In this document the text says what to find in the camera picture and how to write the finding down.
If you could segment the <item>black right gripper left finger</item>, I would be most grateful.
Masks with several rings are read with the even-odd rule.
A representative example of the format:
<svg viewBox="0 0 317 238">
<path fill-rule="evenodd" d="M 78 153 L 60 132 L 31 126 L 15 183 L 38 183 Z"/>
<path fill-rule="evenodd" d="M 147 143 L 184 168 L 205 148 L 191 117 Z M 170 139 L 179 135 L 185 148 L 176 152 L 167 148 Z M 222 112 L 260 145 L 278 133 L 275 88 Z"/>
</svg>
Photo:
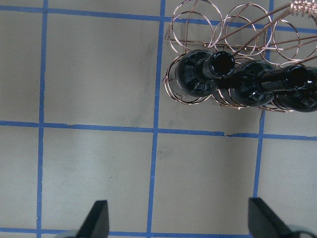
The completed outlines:
<svg viewBox="0 0 317 238">
<path fill-rule="evenodd" d="M 109 234 L 107 200 L 94 203 L 84 223 L 77 233 L 78 238 L 106 238 Z"/>
</svg>

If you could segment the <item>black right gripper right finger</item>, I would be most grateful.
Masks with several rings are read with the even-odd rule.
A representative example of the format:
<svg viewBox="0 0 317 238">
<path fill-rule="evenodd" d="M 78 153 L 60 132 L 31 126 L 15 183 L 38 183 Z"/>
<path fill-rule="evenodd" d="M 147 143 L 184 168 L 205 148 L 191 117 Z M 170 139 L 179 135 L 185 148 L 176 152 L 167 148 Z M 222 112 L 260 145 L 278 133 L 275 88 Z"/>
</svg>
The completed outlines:
<svg viewBox="0 0 317 238">
<path fill-rule="evenodd" d="M 292 231 L 261 198 L 248 200 L 248 229 L 254 238 L 292 237 Z"/>
</svg>

